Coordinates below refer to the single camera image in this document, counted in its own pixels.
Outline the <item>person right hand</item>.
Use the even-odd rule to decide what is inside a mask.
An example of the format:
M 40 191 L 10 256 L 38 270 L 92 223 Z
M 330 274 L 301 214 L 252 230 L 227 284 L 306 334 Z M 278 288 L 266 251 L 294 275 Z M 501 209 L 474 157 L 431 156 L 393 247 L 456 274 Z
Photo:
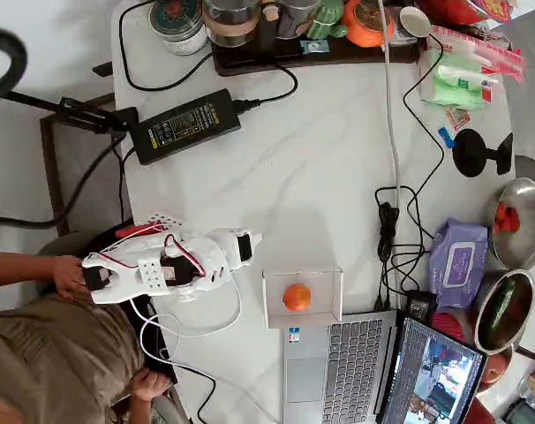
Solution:
M 161 373 L 148 368 L 140 370 L 130 382 L 132 395 L 144 402 L 161 396 L 171 385 L 171 380 Z

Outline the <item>person left hand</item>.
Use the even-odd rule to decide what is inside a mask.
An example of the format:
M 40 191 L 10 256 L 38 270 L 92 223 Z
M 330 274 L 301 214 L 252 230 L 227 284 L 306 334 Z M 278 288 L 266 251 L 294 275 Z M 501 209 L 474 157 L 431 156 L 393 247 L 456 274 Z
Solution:
M 58 256 L 54 260 L 52 280 L 62 298 L 67 300 L 90 298 L 81 265 L 81 259 L 71 256 Z

